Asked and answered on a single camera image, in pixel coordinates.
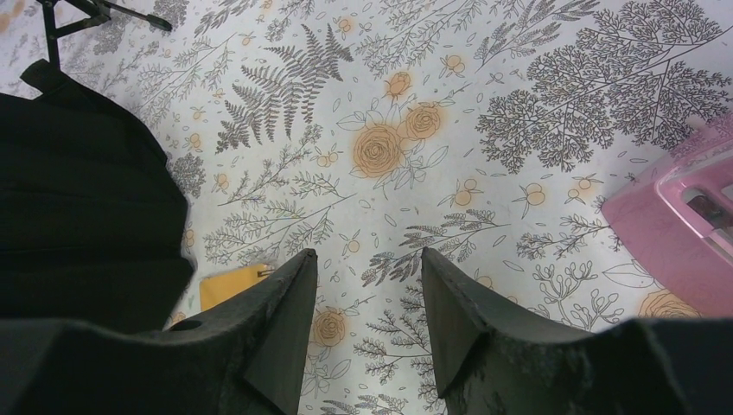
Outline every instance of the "black trousers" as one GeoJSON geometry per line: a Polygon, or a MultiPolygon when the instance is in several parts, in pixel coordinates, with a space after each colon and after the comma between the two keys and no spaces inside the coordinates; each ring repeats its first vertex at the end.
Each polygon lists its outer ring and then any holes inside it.
{"type": "Polygon", "coordinates": [[[0,318],[159,329],[192,267],[188,204],[150,131],[38,61],[35,100],[0,94],[0,318]]]}

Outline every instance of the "pink container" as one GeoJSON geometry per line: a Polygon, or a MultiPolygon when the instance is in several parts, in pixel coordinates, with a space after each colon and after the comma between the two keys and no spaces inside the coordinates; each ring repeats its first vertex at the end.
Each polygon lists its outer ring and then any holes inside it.
{"type": "Polygon", "coordinates": [[[601,210],[666,288],[706,316],[733,316],[733,115],[693,134],[601,210]]]}

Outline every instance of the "floral vinyl floor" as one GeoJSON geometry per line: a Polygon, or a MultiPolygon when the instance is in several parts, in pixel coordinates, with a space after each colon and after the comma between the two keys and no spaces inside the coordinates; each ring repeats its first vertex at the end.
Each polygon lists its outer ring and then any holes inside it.
{"type": "MultiPolygon", "coordinates": [[[[138,115],[190,202],[194,281],[304,247],[320,283],[302,414],[446,413],[420,284],[431,246],[557,322],[696,316],[600,206],[727,111],[733,3],[119,0],[62,68],[138,115]]],[[[59,22],[81,17],[68,4],[59,22]]],[[[2,91],[46,56],[41,10],[0,5],[2,91]]]]}

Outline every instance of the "orange rose print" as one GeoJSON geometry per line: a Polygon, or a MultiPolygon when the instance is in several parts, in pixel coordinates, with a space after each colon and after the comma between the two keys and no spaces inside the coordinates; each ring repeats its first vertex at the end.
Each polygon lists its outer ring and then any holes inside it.
{"type": "Polygon", "coordinates": [[[313,340],[327,347],[339,344],[346,335],[344,316],[335,309],[328,309],[313,321],[313,340]]]}
{"type": "Polygon", "coordinates": [[[10,27],[10,15],[8,13],[2,13],[0,15],[0,33],[4,33],[10,27]]]}
{"type": "Polygon", "coordinates": [[[432,137],[440,128],[440,115],[435,103],[421,105],[409,110],[407,119],[402,123],[398,132],[404,137],[421,139],[432,137]]]}
{"type": "Polygon", "coordinates": [[[399,166],[402,150],[397,131],[376,125],[362,132],[354,146],[354,163],[367,177],[381,177],[399,166]]]}
{"type": "Polygon", "coordinates": [[[174,316],[170,318],[170,325],[174,326],[177,323],[182,322],[183,320],[186,320],[186,315],[178,311],[177,313],[175,313],[174,316]]]}
{"type": "Polygon", "coordinates": [[[23,9],[25,9],[25,0],[18,0],[13,6],[13,17],[20,16],[23,9]]]}
{"type": "Polygon", "coordinates": [[[386,80],[387,94],[392,98],[397,98],[410,88],[410,75],[407,72],[398,72],[392,76],[391,80],[386,80]]]}
{"type": "Polygon", "coordinates": [[[674,318],[701,317],[701,315],[669,290],[660,290],[650,293],[641,303],[639,317],[674,318]]]}

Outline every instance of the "black fabric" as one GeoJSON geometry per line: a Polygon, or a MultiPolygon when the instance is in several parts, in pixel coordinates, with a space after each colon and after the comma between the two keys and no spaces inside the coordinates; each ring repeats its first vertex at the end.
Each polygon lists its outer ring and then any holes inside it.
{"type": "Polygon", "coordinates": [[[0,94],[0,318],[161,328],[193,272],[188,204],[145,125],[45,61],[0,94]]]}

